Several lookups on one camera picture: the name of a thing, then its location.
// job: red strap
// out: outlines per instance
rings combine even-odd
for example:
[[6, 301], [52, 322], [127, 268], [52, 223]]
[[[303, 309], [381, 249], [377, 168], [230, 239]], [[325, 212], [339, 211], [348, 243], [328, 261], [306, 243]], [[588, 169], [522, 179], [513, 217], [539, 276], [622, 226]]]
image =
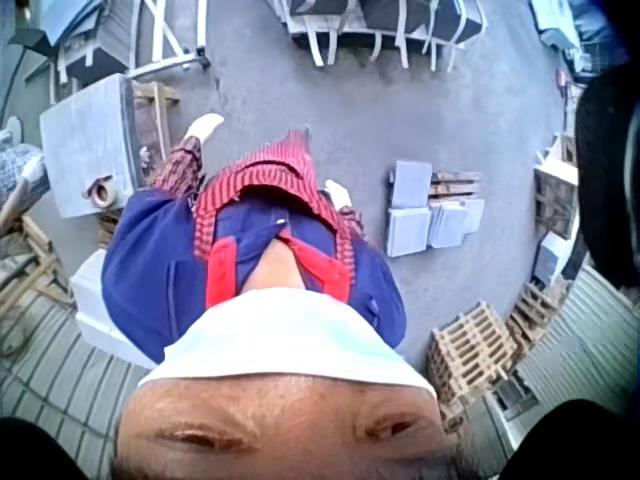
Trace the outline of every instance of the red strap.
[[283, 230], [279, 237], [291, 248], [300, 265], [322, 284], [323, 293], [347, 303], [351, 287], [347, 267], [317, 248], [292, 237], [289, 229]]
[[[347, 303], [351, 287], [349, 270], [335, 258], [291, 236], [288, 229], [279, 238], [284, 241], [296, 260], [323, 287], [323, 293]], [[233, 237], [218, 240], [211, 247], [207, 259], [206, 308], [213, 307], [236, 295], [237, 246]]]
[[207, 259], [206, 308], [235, 297], [237, 249], [233, 237], [218, 240], [211, 247]]

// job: tape roll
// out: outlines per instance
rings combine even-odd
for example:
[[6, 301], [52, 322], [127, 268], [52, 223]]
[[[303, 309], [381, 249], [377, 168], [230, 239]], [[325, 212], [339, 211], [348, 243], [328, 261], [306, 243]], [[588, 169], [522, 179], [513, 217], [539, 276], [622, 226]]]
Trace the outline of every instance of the tape roll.
[[118, 190], [113, 180], [96, 182], [91, 189], [91, 201], [98, 208], [109, 208], [118, 198]]

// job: white glove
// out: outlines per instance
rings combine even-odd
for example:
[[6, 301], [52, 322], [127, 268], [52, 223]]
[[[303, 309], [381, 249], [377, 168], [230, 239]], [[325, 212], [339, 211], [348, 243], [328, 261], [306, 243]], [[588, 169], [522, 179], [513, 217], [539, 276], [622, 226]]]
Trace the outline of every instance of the white glove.
[[351, 206], [351, 197], [349, 196], [349, 190], [344, 188], [339, 183], [333, 180], [327, 180], [324, 182], [324, 188], [329, 192], [333, 206], [336, 210], [340, 210], [342, 207]]
[[28, 180], [29, 183], [35, 183], [45, 174], [44, 156], [33, 157], [22, 169], [22, 178]]
[[204, 143], [218, 128], [222, 122], [224, 122], [224, 118], [217, 113], [207, 113], [200, 118], [197, 118], [195, 122], [191, 124], [189, 130], [187, 130], [187, 134], [185, 137], [198, 137], [200, 143]]

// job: blue jacket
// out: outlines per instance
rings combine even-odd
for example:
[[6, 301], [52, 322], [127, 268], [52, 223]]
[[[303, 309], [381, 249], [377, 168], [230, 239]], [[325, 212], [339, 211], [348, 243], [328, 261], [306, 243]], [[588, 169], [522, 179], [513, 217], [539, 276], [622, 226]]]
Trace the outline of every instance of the blue jacket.
[[[335, 257], [333, 233], [313, 217], [264, 197], [243, 196], [216, 217], [216, 240], [237, 244], [240, 291], [269, 243], [284, 228]], [[158, 189], [136, 193], [124, 210], [102, 271], [102, 295], [115, 325], [156, 363], [205, 311], [206, 265], [193, 255], [194, 220], [187, 198]], [[402, 298], [382, 256], [353, 236], [356, 278], [349, 305], [390, 347], [406, 331]], [[305, 275], [309, 290], [321, 292]]]

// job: red checkered shirt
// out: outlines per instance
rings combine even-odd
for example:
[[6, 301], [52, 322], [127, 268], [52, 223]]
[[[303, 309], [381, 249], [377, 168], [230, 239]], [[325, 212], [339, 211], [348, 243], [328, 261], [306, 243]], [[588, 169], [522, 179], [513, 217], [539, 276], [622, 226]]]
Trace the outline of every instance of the red checkered shirt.
[[[197, 193], [203, 181], [201, 169], [200, 142], [195, 137], [186, 138], [173, 149], [153, 187], [167, 190], [176, 197]], [[193, 210], [196, 257], [207, 259], [218, 211], [240, 198], [242, 191], [251, 186], [276, 187], [308, 205], [313, 215], [335, 234], [336, 257], [349, 270], [353, 283], [355, 259], [351, 235], [354, 231], [362, 235], [361, 216], [350, 207], [341, 209], [339, 214], [318, 191], [307, 137], [297, 130], [222, 170], [197, 197]]]

